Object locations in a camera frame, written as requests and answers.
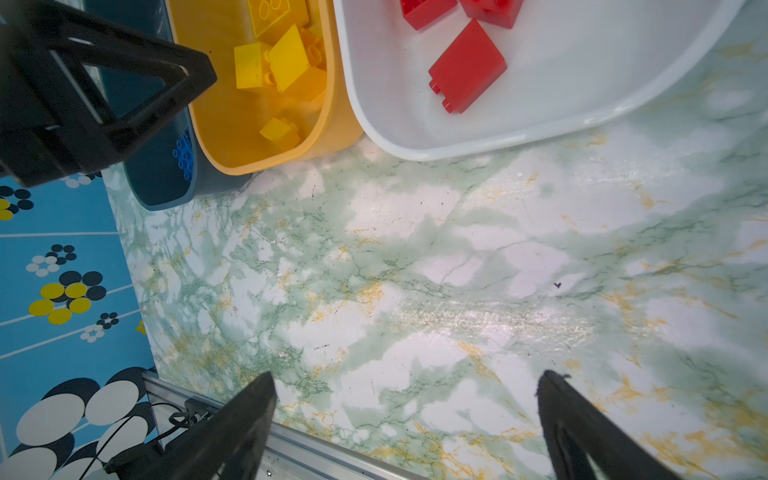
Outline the dark teal plastic bin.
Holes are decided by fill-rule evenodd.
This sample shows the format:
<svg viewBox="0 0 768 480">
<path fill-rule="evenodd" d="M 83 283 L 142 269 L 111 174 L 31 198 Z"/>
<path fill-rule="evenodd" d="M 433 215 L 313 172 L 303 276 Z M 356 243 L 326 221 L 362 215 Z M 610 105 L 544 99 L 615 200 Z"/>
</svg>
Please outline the dark teal plastic bin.
<svg viewBox="0 0 768 480">
<path fill-rule="evenodd" d="M 161 40 L 173 39 L 163 1 L 85 0 L 86 12 Z M 109 67 L 97 69 L 104 97 L 115 114 L 123 115 L 163 88 L 158 77 Z M 187 182 L 173 157 L 176 141 L 188 128 L 194 151 L 194 176 Z M 182 205 L 204 195 L 226 193 L 244 186 L 248 175 L 229 176 L 217 170 L 201 150 L 188 109 L 148 140 L 123 162 L 128 184 L 138 202 L 150 211 Z"/>
</svg>

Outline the blue lego brick narrow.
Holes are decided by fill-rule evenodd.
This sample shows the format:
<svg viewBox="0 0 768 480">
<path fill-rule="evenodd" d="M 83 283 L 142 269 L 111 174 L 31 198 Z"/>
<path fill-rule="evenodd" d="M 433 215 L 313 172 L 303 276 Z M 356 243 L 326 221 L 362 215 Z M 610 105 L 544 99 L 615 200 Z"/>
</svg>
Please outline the blue lego brick narrow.
<svg viewBox="0 0 768 480">
<path fill-rule="evenodd" d="M 191 182 L 194 176 L 194 151 L 188 128 L 184 130 L 176 141 L 173 157 L 176 159 L 177 166 L 182 171 L 184 179 L 187 182 Z"/>
</svg>

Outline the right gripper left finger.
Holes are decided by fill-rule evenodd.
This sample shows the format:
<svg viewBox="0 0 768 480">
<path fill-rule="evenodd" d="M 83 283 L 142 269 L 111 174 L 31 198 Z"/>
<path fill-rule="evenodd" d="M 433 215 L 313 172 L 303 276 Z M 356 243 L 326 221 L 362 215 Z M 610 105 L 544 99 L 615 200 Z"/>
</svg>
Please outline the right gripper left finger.
<svg viewBox="0 0 768 480">
<path fill-rule="evenodd" d="M 270 431 L 277 393 L 259 375 L 184 443 L 143 473 L 145 479 L 254 479 Z"/>
</svg>

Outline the yellow plastic bin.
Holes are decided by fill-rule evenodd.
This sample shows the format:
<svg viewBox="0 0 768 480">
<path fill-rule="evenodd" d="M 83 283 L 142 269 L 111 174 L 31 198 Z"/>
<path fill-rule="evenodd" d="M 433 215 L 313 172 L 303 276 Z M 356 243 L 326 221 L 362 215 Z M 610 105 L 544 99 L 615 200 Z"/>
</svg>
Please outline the yellow plastic bin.
<svg viewBox="0 0 768 480">
<path fill-rule="evenodd" d="M 311 101 L 236 86 L 235 50 L 255 42 L 255 1 L 169 1 L 166 4 L 175 42 L 208 55 L 217 82 L 190 105 L 196 138 L 220 172 L 245 175 L 294 160 L 309 160 L 353 145 L 363 130 L 348 97 L 339 36 L 330 1 L 306 4 L 308 28 L 323 41 L 326 88 Z M 300 143 L 281 152 L 261 129 L 273 117 L 298 128 Z"/>
</svg>

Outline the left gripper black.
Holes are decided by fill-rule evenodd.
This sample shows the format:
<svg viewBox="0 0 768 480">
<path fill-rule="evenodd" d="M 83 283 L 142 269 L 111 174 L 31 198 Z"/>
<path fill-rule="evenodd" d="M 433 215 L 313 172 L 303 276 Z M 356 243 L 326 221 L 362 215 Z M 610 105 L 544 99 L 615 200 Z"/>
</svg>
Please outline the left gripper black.
<svg viewBox="0 0 768 480">
<path fill-rule="evenodd" d="M 1 173 L 24 187 L 127 159 L 217 80 L 197 50 L 57 1 L 1 4 Z"/>
</svg>

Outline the white plastic bin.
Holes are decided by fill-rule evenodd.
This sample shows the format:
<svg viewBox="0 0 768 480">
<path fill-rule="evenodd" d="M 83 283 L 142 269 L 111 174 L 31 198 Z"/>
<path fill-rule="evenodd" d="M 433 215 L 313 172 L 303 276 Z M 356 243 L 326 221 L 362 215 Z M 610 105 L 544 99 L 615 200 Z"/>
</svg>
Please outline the white plastic bin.
<svg viewBox="0 0 768 480">
<path fill-rule="evenodd" d="M 593 127 L 654 99 L 733 22 L 739 1 L 527 1 L 486 31 L 507 70 L 450 114 L 429 68 L 464 29 L 454 9 L 413 29 L 395 1 L 335 3 L 347 91 L 365 133 L 414 161 L 482 153 Z"/>
</svg>

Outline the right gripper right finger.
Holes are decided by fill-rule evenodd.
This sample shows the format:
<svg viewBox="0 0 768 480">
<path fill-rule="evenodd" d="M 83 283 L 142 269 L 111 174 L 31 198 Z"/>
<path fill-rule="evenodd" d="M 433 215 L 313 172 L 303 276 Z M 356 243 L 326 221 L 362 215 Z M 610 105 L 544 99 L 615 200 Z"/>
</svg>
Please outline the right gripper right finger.
<svg viewBox="0 0 768 480">
<path fill-rule="evenodd" d="M 546 370 L 538 380 L 539 418 L 555 476 L 594 479 L 677 479 L 574 389 L 565 376 Z"/>
</svg>

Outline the small yellow lego brick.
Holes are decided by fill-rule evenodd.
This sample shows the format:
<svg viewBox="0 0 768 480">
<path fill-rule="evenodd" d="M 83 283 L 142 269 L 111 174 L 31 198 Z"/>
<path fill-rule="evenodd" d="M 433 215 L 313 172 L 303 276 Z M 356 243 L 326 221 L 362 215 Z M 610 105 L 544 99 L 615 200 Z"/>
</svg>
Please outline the small yellow lego brick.
<svg viewBox="0 0 768 480">
<path fill-rule="evenodd" d="M 281 152 L 289 151 L 301 142 L 298 127 L 283 117 L 271 118 L 261 128 L 260 135 Z"/>
</svg>

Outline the red lego brick long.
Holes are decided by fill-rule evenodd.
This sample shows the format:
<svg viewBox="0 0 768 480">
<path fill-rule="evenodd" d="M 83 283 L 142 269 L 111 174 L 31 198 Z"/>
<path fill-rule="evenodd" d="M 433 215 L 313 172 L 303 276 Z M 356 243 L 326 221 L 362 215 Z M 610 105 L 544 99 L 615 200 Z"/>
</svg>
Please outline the red lego brick long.
<svg viewBox="0 0 768 480">
<path fill-rule="evenodd" d="M 456 0 L 400 0 L 404 20 L 416 31 L 422 30 L 451 12 Z"/>
</svg>

